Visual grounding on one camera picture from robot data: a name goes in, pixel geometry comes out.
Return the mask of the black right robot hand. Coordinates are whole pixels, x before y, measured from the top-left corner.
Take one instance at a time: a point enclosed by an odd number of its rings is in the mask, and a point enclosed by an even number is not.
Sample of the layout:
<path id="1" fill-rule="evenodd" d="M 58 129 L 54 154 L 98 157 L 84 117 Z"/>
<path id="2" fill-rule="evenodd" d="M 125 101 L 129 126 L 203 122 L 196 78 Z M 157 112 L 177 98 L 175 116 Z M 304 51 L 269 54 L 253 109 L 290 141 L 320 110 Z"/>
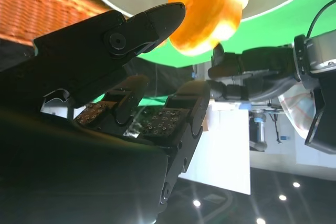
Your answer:
<path id="1" fill-rule="evenodd" d="M 204 81 L 124 135 L 148 78 L 124 65 L 182 23 L 181 2 L 130 19 L 110 10 L 34 40 L 1 73 L 1 223 L 155 223 L 201 138 Z"/>

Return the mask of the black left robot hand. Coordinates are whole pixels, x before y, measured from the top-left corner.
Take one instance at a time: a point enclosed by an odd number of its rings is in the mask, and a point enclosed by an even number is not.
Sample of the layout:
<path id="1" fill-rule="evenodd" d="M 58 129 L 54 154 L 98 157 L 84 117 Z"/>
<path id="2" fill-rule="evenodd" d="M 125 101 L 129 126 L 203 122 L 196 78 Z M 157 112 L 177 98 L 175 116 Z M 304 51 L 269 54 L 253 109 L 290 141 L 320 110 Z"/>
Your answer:
<path id="1" fill-rule="evenodd" d="M 213 49 L 207 71 L 211 92 L 219 102 L 261 102 L 287 92 L 300 80 L 290 46 L 259 47 L 240 54 Z"/>

